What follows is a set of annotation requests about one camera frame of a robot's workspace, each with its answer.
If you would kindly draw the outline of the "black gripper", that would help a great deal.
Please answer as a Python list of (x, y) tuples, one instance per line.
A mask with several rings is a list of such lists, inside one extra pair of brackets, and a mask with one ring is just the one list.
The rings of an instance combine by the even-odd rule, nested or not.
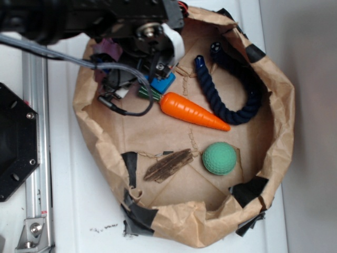
[[(93, 45), (92, 60), (97, 63), (122, 63), (137, 69), (152, 82), (167, 78), (185, 54), (182, 36), (167, 24), (149, 23), (130, 38), (105, 38)], [(136, 76), (119, 69), (96, 70), (94, 80), (100, 95), (107, 99), (124, 98)]]

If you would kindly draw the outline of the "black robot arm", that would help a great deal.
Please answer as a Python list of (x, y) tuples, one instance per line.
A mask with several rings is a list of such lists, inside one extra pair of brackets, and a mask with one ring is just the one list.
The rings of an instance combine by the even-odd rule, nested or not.
[[(102, 71), (98, 99), (111, 106), (132, 82), (149, 89), (155, 78), (171, 75), (185, 54), (183, 18), (178, 1), (1, 1), (1, 43)], [(48, 49), (80, 34), (117, 48), (95, 51), (89, 60)]]

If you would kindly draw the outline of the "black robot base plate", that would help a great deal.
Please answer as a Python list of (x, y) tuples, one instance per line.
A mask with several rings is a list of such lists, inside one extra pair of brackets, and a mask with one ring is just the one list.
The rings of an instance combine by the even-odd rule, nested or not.
[(39, 165), (37, 113), (1, 83), (1, 202)]

